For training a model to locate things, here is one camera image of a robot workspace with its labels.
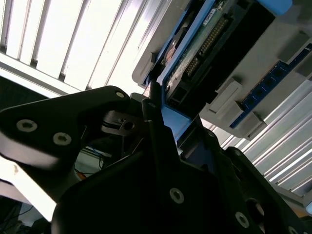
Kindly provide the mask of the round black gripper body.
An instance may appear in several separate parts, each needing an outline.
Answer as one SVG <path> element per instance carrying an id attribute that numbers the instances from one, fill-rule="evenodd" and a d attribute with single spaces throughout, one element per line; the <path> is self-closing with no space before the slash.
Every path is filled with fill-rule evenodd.
<path id="1" fill-rule="evenodd" d="M 180 162 L 162 182 L 143 153 L 71 187 L 53 214 L 54 234 L 241 234 L 206 169 Z"/>

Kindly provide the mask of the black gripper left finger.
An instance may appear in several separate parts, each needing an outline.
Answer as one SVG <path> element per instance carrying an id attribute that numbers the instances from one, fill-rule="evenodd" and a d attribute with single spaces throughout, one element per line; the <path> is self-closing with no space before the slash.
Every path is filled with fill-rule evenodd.
<path id="1" fill-rule="evenodd" d="M 149 97 L 134 98 L 106 86 L 4 109 L 0 177 L 51 221 L 62 196 L 83 181 L 70 184 L 67 179 L 74 175 L 81 149 L 94 142 L 104 142 L 117 158 L 113 164 L 137 153 L 147 155 L 162 182 L 181 161 L 161 105 L 156 84 Z"/>

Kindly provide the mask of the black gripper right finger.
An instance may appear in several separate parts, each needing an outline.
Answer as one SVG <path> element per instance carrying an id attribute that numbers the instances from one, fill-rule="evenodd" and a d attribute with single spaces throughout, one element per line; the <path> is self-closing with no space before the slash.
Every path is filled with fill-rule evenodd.
<path id="1" fill-rule="evenodd" d="M 178 140 L 182 159 L 212 179 L 212 228 L 223 234 L 306 234 L 308 226 L 237 148 L 222 149 L 200 117 Z"/>

